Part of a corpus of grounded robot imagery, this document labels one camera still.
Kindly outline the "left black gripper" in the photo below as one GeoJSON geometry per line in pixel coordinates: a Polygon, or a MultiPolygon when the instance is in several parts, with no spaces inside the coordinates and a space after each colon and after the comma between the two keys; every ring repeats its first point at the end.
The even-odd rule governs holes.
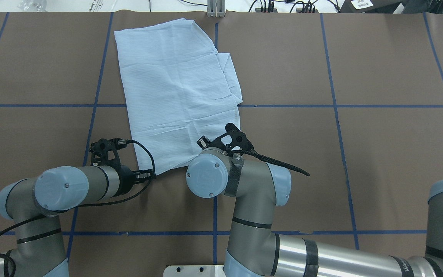
{"type": "MultiPolygon", "coordinates": [[[[211,144],[211,140],[209,140],[206,136],[200,137],[197,140],[197,145],[201,149],[206,149],[211,144]]],[[[120,166],[118,170],[118,177],[120,180],[120,184],[118,190],[116,192],[116,196],[125,195],[130,192],[133,188],[135,182],[146,182],[154,179],[152,170],[131,170],[127,166],[120,166]]]]}

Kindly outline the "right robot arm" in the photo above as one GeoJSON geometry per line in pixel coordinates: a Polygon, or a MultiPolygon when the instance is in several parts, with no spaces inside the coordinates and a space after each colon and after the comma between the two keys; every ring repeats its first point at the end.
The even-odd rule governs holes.
{"type": "Polygon", "coordinates": [[[290,199],[293,165],[260,155],[243,134],[201,137],[186,171],[190,191],[225,195],[235,206],[225,249],[227,277],[443,277],[443,180],[428,198],[424,254],[405,258],[322,243],[273,227],[276,207],[290,199]]]}

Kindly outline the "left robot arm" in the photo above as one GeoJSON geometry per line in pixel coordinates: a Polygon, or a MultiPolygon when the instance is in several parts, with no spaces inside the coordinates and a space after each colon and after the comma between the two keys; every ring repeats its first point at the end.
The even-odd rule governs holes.
{"type": "Polygon", "coordinates": [[[61,166],[0,191],[0,214],[14,225],[0,232],[0,277],[68,277],[59,216],[77,207],[105,206],[155,171],[125,165],[61,166]]]}

